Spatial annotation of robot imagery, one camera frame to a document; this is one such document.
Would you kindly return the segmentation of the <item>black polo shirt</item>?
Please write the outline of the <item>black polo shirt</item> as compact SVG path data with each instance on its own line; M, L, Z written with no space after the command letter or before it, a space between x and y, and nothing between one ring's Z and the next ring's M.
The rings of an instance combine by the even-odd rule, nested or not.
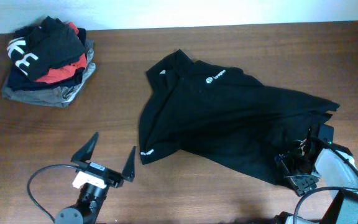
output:
M181 50L146 77L152 94L139 120L145 165L183 150L283 186L275 157L339 108L318 96L266 86L240 68L194 61Z

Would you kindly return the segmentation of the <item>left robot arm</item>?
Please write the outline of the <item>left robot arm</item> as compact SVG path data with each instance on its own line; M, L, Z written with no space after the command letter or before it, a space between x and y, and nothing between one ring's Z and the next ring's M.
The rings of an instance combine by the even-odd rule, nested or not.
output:
M122 187L125 181L135 178L136 147L132 148L122 172L117 172L91 161L98 137L95 133L71 158L78 166L72 186L80 194L73 205L57 214L54 221L57 224L95 224L109 189Z

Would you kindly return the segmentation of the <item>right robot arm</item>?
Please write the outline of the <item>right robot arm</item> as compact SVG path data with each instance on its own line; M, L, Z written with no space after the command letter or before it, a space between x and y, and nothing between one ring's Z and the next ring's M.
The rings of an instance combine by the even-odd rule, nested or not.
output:
M320 223L358 223L358 170L352 152L333 142L334 128L325 124L310 127L307 137L294 149L277 155L281 168L299 202L293 213L282 212L273 223L314 224L300 217L302 203L318 192L328 191L333 201Z

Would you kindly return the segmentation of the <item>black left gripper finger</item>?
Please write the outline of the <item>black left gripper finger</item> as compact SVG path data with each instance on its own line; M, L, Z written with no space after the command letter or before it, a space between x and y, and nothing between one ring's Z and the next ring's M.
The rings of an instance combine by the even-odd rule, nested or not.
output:
M135 152L136 147L134 146L121 173L122 178L128 182L133 182L135 178Z
M75 164L86 164L86 162L89 161L93 155L98 138L99 133L95 132L91 139L74 153L71 157L71 162Z

